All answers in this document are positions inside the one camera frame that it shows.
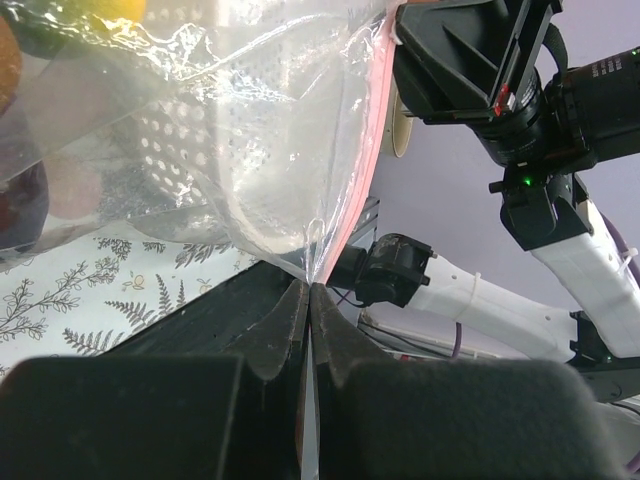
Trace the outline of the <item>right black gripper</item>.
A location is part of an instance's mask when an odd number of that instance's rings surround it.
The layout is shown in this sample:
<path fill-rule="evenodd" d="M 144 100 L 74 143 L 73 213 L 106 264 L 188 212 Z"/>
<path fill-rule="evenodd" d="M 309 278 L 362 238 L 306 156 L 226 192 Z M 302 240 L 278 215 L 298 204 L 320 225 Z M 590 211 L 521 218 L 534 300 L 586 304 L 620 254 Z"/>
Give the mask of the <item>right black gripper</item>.
<path fill-rule="evenodd" d="M 394 72 L 426 124 L 477 124 L 496 163 L 592 168 L 639 152 L 639 48 L 572 64 L 561 1 L 407 2 Z"/>

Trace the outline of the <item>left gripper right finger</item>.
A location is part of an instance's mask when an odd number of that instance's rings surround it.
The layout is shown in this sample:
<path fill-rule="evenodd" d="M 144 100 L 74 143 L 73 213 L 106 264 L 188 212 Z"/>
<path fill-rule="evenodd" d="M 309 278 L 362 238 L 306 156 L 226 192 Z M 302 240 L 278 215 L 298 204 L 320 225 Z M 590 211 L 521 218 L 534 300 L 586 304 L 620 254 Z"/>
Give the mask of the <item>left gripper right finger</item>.
<path fill-rule="evenodd" d="M 595 399 L 551 361 L 400 361 L 310 289 L 323 479 L 621 479 Z"/>

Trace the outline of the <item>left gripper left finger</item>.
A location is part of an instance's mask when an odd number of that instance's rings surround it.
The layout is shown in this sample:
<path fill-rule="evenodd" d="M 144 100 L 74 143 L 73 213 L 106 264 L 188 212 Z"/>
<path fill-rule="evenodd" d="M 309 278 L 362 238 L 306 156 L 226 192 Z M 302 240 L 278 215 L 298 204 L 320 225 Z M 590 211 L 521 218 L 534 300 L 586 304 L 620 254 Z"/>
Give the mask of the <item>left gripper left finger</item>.
<path fill-rule="evenodd" d="M 308 288 L 218 353 L 35 357 L 1 384 L 5 479 L 297 479 Z"/>

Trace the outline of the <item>clear zip top bag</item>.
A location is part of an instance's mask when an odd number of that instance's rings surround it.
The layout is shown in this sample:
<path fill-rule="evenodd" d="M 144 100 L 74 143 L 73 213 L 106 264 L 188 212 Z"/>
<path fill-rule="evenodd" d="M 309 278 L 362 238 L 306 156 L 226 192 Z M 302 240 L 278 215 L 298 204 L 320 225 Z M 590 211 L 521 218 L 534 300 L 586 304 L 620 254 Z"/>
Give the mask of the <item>clear zip top bag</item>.
<path fill-rule="evenodd" d="M 97 230 L 325 283 L 383 137 L 395 1 L 5 1 L 1 264 Z"/>

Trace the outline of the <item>yellow fruit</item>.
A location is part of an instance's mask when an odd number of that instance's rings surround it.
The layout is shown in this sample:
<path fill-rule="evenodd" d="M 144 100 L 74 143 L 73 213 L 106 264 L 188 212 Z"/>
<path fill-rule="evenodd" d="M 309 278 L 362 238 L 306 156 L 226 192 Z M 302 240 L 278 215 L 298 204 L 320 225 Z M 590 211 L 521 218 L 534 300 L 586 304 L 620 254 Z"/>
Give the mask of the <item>yellow fruit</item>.
<path fill-rule="evenodd" d="M 113 0 L 111 2 L 115 18 L 139 22 L 144 18 L 146 0 Z"/>

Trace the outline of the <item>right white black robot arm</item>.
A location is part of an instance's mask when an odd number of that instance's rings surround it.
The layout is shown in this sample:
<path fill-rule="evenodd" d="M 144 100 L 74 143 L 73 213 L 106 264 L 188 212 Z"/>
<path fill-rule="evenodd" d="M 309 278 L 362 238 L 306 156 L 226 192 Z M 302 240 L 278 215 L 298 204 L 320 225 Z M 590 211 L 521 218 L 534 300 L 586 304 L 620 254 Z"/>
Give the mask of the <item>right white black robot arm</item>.
<path fill-rule="evenodd" d="M 639 256 L 587 176 L 639 152 L 639 52 L 573 66 L 559 1 L 410 1 L 393 74 L 415 122 L 407 169 L 380 166 L 388 233 L 329 283 L 360 307 L 454 322 L 573 366 L 597 399 L 639 392 Z"/>

